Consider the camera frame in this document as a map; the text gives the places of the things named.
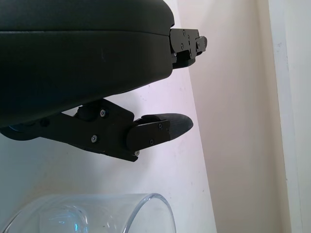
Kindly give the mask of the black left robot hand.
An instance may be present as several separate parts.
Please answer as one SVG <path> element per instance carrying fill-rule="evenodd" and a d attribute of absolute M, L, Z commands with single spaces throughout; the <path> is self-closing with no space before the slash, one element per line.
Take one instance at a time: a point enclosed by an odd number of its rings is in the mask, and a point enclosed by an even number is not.
<path fill-rule="evenodd" d="M 134 162 L 178 138 L 183 114 L 134 114 L 107 97 L 194 64 L 207 38 L 176 29 L 162 0 L 3 0 L 0 132 L 46 138 Z"/>

